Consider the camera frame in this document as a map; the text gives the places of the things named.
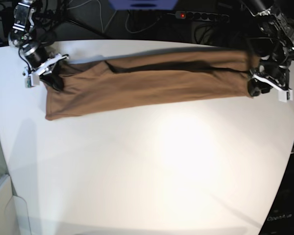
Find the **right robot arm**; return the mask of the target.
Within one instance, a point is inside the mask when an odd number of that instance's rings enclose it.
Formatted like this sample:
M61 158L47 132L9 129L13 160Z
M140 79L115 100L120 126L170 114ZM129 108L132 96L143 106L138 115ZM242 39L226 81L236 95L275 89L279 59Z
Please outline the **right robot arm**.
M14 8L14 23L8 35L11 47L18 50L18 56L26 66L23 70L25 86L32 88L43 82L56 91L64 89L63 79L59 76L59 63L68 59L67 54L48 50L52 42L43 42L43 37L36 38L39 23L35 20L42 4L37 0L21 0Z

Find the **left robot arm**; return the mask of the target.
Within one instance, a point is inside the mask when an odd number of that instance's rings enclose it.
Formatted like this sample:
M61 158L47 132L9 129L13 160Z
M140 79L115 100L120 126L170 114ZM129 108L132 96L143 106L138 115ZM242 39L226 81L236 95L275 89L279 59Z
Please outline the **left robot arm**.
M258 21L264 37L251 40L269 40L272 49L260 56L259 64L249 70L248 92L251 97L278 91L278 100L288 102L293 99L290 88L290 65L294 60L294 28L275 0L242 0L241 3Z

